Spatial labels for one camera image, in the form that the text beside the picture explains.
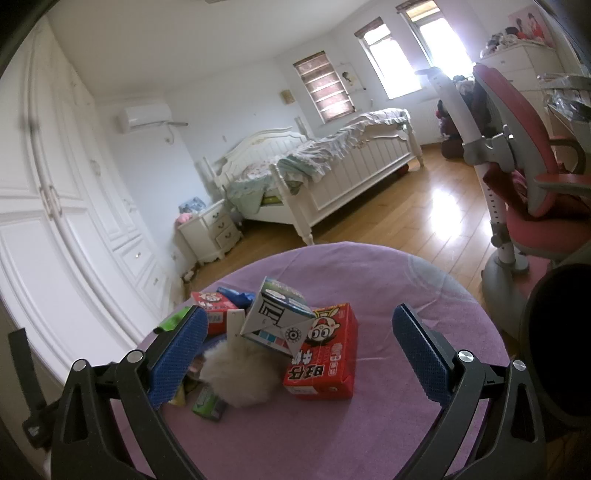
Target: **chair armrest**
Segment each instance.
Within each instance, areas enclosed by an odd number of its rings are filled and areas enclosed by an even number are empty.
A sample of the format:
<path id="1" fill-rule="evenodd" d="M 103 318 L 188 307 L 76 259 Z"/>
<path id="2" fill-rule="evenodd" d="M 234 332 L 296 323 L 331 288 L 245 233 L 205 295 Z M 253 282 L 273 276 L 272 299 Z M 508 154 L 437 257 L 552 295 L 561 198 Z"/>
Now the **chair armrest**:
<path id="1" fill-rule="evenodd" d="M 587 156 L 585 150 L 574 138 L 567 137 L 550 137 L 550 145 L 555 147 L 570 147 L 577 152 L 577 164 L 573 170 L 575 175 L 582 175 L 587 166 Z"/>
<path id="2" fill-rule="evenodd" d="M 535 183 L 551 192 L 591 197 L 591 175 L 543 173 L 535 178 Z"/>

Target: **air conditioner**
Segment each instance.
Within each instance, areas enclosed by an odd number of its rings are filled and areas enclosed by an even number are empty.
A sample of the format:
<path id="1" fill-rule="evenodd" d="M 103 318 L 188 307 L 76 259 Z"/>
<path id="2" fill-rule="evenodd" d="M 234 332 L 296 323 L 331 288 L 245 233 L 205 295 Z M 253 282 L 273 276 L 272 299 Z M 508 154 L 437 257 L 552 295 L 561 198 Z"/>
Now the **air conditioner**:
<path id="1" fill-rule="evenodd" d="M 161 125 L 176 125 L 186 127 L 188 124 L 173 122 L 173 113 L 166 103 L 151 103 L 149 105 L 129 106 L 119 114 L 119 124 L 123 133 L 135 130 L 160 127 Z"/>

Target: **chair base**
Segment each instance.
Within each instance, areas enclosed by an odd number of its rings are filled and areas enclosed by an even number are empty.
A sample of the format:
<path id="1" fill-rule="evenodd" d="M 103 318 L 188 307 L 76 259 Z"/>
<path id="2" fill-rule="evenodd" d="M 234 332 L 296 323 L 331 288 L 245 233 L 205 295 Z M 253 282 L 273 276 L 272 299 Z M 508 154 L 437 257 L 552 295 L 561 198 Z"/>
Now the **chair base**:
<path id="1" fill-rule="evenodd" d="M 494 324 L 519 340 L 525 305 L 535 285 L 547 272 L 549 261 L 515 252 L 515 263 L 491 255 L 482 271 L 482 294 Z"/>

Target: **round table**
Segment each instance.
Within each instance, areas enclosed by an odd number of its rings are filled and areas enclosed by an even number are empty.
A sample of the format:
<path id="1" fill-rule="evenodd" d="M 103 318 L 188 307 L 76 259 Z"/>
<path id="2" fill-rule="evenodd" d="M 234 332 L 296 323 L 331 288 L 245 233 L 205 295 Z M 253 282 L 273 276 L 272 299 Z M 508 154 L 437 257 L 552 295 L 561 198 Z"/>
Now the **round table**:
<path id="1" fill-rule="evenodd" d="M 304 401 L 279 390 L 266 404 L 228 407 L 219 423 L 193 414 L 190 396 L 186 407 L 165 404 L 166 422 L 208 480 L 391 480 L 440 410 L 392 334 L 392 312 L 401 303 L 456 349 L 489 364 L 509 362 L 476 300 L 421 258 L 375 245 L 316 245 L 260 260 L 204 291 L 258 291 L 265 276 L 301 291 L 313 307 L 351 304 L 359 322 L 355 395 Z M 452 469 L 465 463 L 483 407 Z M 129 428 L 123 431 L 137 468 L 150 473 Z"/>

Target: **white fluffy pom-pom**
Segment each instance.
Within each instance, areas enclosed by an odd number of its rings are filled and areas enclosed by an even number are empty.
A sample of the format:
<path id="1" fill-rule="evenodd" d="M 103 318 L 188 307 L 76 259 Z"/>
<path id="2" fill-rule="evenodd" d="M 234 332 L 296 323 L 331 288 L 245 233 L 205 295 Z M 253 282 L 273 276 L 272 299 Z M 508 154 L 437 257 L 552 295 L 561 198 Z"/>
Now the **white fluffy pom-pom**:
<path id="1" fill-rule="evenodd" d="M 282 384 L 290 359 L 245 338 L 218 343 L 205 353 L 200 380 L 233 407 L 266 402 Z"/>

